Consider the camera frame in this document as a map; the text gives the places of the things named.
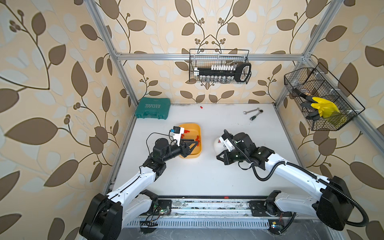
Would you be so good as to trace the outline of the white dome with screws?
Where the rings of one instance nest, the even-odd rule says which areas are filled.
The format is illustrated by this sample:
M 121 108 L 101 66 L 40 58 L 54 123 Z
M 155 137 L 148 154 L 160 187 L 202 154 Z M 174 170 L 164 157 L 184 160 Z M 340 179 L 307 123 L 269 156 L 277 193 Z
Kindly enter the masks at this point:
M 226 140 L 227 139 L 223 138 L 222 136 L 220 136 L 220 137 L 215 139 L 215 141 L 214 141 L 214 151 L 215 151 L 216 156 L 218 154 L 220 154 L 221 152 L 223 152 L 225 150 L 228 150 Z

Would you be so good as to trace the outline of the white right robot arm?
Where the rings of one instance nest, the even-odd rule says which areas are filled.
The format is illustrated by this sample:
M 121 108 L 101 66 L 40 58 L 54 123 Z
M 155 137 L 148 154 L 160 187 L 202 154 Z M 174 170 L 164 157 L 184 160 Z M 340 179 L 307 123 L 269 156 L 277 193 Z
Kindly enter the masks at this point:
M 266 182 L 277 175 L 307 193 L 301 196 L 273 191 L 266 203 L 272 215 L 279 210 L 313 216 L 337 231 L 342 231 L 348 224 L 355 206 L 343 179 L 312 173 L 267 147 L 257 147 L 245 133 L 233 136 L 225 131 L 215 139 L 214 149 L 217 160 L 225 165 L 247 162 L 259 181 Z

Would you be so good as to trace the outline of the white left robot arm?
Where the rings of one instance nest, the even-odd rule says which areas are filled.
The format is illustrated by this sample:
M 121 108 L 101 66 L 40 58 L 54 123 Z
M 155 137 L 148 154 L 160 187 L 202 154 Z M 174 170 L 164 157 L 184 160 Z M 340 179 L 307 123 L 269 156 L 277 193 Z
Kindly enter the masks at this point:
M 147 187 L 162 175 L 166 162 L 189 156 L 197 145 L 197 141 L 188 139 L 174 145 L 165 138 L 156 140 L 153 151 L 134 177 L 116 190 L 92 199 L 79 234 L 87 240 L 116 240 L 128 223 L 148 212 L 157 201 L 158 196 Z

